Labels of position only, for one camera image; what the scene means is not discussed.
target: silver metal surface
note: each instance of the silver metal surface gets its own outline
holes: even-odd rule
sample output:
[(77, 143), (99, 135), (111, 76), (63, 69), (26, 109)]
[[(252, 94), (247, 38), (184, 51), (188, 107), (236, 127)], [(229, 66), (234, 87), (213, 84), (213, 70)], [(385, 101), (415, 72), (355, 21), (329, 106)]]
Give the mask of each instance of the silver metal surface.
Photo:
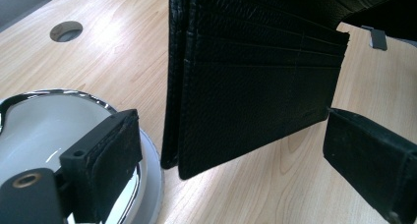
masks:
[(18, 94), (18, 95), (9, 97), (9, 98), (5, 99), (3, 102), (0, 103), (0, 135), (3, 132), (3, 128), (5, 127), (7, 111), (13, 105), (16, 105), (16, 104), (18, 104), (20, 102), (23, 102), (25, 100), (38, 98), (38, 97), (42, 97), (42, 96), (47, 96), (47, 95), (51, 95), (51, 94), (54, 94), (54, 95), (64, 94), (64, 95), (70, 95), (70, 96), (74, 96), (74, 97), (80, 97), (80, 98), (89, 100), (91, 102), (94, 102), (94, 103), (102, 106), (104, 109), (109, 111), (111, 114), (114, 114), (114, 113), (117, 112), (113, 107), (111, 107), (106, 102), (100, 100), (99, 98), (97, 98), (93, 95), (90, 95), (90, 94), (82, 92), (82, 91), (73, 90), (73, 89), (43, 89), (43, 90), (37, 90), (37, 91), (22, 93), (22, 94)]

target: light wood grain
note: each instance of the light wood grain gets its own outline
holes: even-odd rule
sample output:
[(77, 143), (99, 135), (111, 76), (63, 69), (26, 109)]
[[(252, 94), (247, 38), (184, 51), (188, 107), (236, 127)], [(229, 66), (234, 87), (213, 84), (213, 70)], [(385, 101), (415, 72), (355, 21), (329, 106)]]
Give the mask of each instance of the light wood grain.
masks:
[[(83, 33), (49, 38), (65, 21)], [(360, 113), (417, 142), (417, 48), (389, 38), (369, 47), (351, 33), (333, 107)], [(160, 151), (165, 110), (168, 0), (53, 0), (0, 33), (0, 98), (65, 87), (117, 109), (137, 108)], [(326, 122), (188, 181), (165, 172), (158, 223), (386, 223), (323, 159)]]

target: card slot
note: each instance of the card slot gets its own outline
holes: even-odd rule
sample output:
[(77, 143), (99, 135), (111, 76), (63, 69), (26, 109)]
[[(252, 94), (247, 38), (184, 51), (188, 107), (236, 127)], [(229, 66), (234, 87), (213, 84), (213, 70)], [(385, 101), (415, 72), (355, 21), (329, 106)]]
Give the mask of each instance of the card slot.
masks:
[(347, 37), (340, 32), (325, 28), (304, 18), (282, 12), (263, 4), (249, 0), (200, 0), (197, 9), (209, 9), (218, 13), (227, 14), (257, 24), (263, 24), (276, 28), (286, 28), (296, 32), (305, 32), (309, 36), (322, 39), (334, 39), (336, 42), (347, 42)]
[[(192, 39), (193, 34), (188, 33), (188, 38)], [(312, 50), (306, 50), (306, 49), (302, 48), (303, 39), (301, 39), (300, 42), (298, 43), (298, 46), (299, 46), (298, 48), (264, 45), (264, 44), (250, 43), (250, 42), (248, 43), (248, 42), (236, 41), (236, 40), (233, 40), (233, 39), (227, 39), (227, 38), (221, 38), (221, 37), (205, 36), (205, 35), (201, 35), (201, 34), (197, 34), (197, 41), (198, 42), (207, 41), (207, 42), (215, 42), (217, 44), (223, 43), (223, 44), (236, 45), (236, 46), (245, 46), (245, 47), (254, 48), (254, 49), (263, 48), (263, 49), (276, 49), (276, 50), (283, 50), (283, 51), (297, 52), (297, 53), (310, 53), (310, 54), (317, 54), (317, 55), (323, 55), (323, 56), (329, 56), (329, 57), (343, 57), (344, 56), (344, 51), (332, 54), (332, 53), (326, 53), (322, 50), (318, 51), (317, 49), (315, 49), (313, 51)]]
[(220, 62), (201, 62), (194, 61), (198, 66), (211, 67), (211, 68), (264, 68), (264, 69), (310, 69), (310, 70), (340, 70), (340, 66), (294, 66), (294, 65), (257, 65), (257, 64), (233, 64), (233, 63), (220, 63)]
[[(221, 14), (221, 13), (217, 13), (215, 11), (210, 11), (210, 10), (207, 10), (205, 8), (201, 8), (201, 10), (200, 10), (199, 22), (198, 22), (199, 32), (201, 32), (201, 31), (211, 31), (211, 30), (215, 30), (215, 28), (223, 28), (223, 26), (227, 26), (227, 25), (237, 26), (237, 25), (239, 25), (239, 23), (241, 23), (240, 24), (241, 26), (252, 26), (253, 29), (262, 29), (263, 28), (263, 29), (269, 30), (271, 32), (282, 33), (282, 34), (286, 34), (286, 35), (300, 36), (300, 37), (303, 36), (303, 32), (296, 32), (296, 31), (290, 30), (290, 29), (277, 28), (277, 27), (267, 26), (267, 25), (263, 25), (263, 24), (259, 24), (259, 23), (254, 23), (254, 22), (251, 22), (249, 20), (243, 20), (243, 19), (239, 19), (237, 17), (232, 17), (232, 16), (228, 16), (226, 14)], [(240, 30), (239, 27), (237, 27), (233, 31), (239, 31), (239, 30)], [(328, 44), (328, 45), (345, 46), (344, 43), (337, 43), (337, 42), (329, 41), (329, 40), (326, 40), (326, 39), (319, 39), (317, 37), (310, 36), (308, 34), (304, 34), (304, 37), (315, 40), (317, 42), (322, 42), (322, 43), (325, 43), (325, 44)]]
[(314, 24), (335, 30), (340, 20), (351, 14), (351, 8), (346, 7), (338, 0), (248, 0), (258, 5), (286, 12), (290, 15), (304, 18)]
[(187, 51), (186, 59), (203, 62), (327, 67), (340, 66), (343, 61), (343, 56), (207, 40), (197, 40), (196, 48), (191, 52)]
[(329, 44), (314, 38), (271, 28), (261, 28), (236, 20), (202, 14), (198, 23), (201, 36), (218, 37), (236, 42), (339, 54), (346, 51), (346, 44)]

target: wooden table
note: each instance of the wooden table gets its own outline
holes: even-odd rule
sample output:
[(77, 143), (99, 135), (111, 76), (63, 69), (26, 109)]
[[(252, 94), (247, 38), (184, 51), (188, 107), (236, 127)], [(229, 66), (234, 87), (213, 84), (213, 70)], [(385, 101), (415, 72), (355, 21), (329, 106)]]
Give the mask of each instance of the wooden table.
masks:
[[(84, 26), (58, 43), (51, 29)], [(417, 142), (417, 48), (369, 46), (351, 34), (333, 107), (360, 113)], [(53, 0), (0, 33), (0, 98), (65, 87), (119, 110), (137, 108), (160, 151), (167, 82), (168, 0)], [(326, 122), (188, 181), (165, 172), (158, 223), (386, 223), (324, 160)]]

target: wallet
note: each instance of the wallet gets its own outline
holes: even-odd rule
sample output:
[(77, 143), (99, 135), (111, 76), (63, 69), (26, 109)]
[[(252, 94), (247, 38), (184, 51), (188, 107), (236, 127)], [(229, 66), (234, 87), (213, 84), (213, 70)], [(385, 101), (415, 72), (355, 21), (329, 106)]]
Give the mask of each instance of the wallet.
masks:
[(169, 0), (161, 166), (189, 179), (325, 120), (349, 15), (387, 0)]

